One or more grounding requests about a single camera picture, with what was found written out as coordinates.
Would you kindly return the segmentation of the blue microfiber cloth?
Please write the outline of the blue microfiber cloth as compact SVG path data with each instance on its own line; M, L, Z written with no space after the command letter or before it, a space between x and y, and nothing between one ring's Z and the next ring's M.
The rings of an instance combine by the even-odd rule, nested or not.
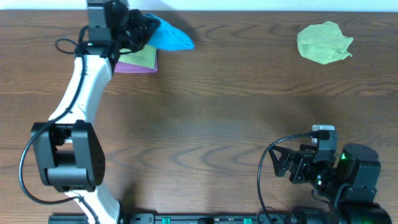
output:
M148 41L149 45L159 50L167 51L193 50L195 48L192 39L180 29L154 14L146 13L145 16L157 19L160 22L160 25Z

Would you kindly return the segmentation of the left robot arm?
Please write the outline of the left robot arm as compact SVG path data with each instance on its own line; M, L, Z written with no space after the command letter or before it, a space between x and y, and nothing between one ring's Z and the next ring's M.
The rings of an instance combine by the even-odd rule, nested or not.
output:
M124 223L121 205L104 183L95 116L119 57L142 50L160 21L115 2L88 12L90 23L74 43L68 88L49 120L33 125L27 148L34 150L42 183L79 204L86 223Z

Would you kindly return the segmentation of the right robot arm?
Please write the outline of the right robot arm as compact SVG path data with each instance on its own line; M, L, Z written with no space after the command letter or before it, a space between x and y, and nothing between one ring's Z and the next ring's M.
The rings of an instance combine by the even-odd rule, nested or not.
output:
M315 149L302 144L298 151L274 146L270 150L276 176L290 172L293 184L309 183L329 211L297 207L286 223L390 223L389 214L374 202L381 172L374 149L361 144L346 144L339 159L316 161Z

